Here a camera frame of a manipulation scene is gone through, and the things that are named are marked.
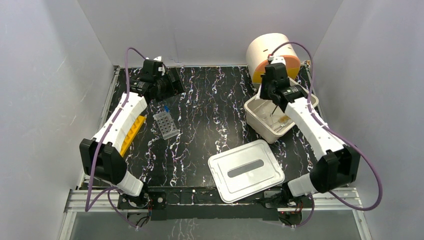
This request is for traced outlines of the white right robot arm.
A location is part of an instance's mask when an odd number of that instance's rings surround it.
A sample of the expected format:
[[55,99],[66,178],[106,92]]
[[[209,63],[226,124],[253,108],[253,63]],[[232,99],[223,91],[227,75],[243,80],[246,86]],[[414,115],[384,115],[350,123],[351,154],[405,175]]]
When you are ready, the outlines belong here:
[[359,153],[318,123],[320,117],[314,114],[308,94],[300,85],[290,84],[283,63],[264,69],[260,98],[271,100],[297,125],[318,161],[309,173],[283,184],[282,202],[295,207],[303,195],[326,193],[355,181]]

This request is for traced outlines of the white bin lid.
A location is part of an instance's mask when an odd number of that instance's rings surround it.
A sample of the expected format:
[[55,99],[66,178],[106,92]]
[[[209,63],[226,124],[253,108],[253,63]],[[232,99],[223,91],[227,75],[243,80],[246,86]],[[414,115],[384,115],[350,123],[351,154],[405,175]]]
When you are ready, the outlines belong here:
[[227,204],[285,180],[269,144],[262,139],[211,156],[208,167],[221,200]]

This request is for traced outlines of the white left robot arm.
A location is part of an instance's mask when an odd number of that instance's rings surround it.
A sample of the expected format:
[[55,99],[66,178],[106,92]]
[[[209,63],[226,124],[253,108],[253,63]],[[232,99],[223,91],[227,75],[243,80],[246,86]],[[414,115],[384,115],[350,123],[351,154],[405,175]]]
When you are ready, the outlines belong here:
[[127,80],[127,90],[102,128],[79,145],[90,187],[94,180],[103,181],[130,196],[135,207],[147,206],[149,194],[143,191],[143,182],[129,172],[121,151],[136,132],[138,118],[151,101],[160,102],[183,92],[177,71],[166,69],[160,56],[143,62],[138,76]]

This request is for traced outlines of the brown test tube brush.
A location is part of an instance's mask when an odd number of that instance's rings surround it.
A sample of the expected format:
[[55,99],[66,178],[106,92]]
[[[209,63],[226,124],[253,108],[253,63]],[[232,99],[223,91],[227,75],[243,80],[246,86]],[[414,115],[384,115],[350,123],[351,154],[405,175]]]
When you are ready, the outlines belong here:
[[288,123],[289,123],[289,121],[290,121],[291,119],[288,117],[288,116],[282,116],[279,120],[278,120],[278,126],[279,127],[281,127],[281,126],[285,126],[285,125],[287,125]]

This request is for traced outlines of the metal crucible tongs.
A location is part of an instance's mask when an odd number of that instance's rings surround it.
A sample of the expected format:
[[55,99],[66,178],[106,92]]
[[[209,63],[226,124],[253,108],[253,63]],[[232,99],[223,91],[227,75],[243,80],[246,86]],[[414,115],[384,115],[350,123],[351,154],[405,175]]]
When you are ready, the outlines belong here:
[[292,120],[286,120],[284,122],[276,122],[271,126],[271,129],[274,132],[281,131],[282,129],[286,128],[288,125],[290,125],[293,121]]

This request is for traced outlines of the white plastic bin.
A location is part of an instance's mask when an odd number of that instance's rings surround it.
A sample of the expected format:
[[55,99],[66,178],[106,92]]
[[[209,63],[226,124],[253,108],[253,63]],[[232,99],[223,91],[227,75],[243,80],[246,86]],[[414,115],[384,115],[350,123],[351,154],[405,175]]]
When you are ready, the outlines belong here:
[[[290,85],[300,85],[296,83],[293,79],[290,79]],[[285,109],[282,111],[278,106],[273,104],[271,100],[264,100],[259,98],[259,92],[252,98],[250,98],[244,104],[244,109],[246,111],[246,123],[252,127],[268,144],[275,143],[279,138],[285,135],[289,130],[291,130],[297,123],[300,122],[300,117],[295,116],[295,114],[307,114],[307,97],[309,91],[301,86],[306,91],[306,98],[298,98],[294,103],[289,103]],[[282,130],[275,132],[271,129],[271,126],[277,122],[283,116],[288,116],[292,123]]]

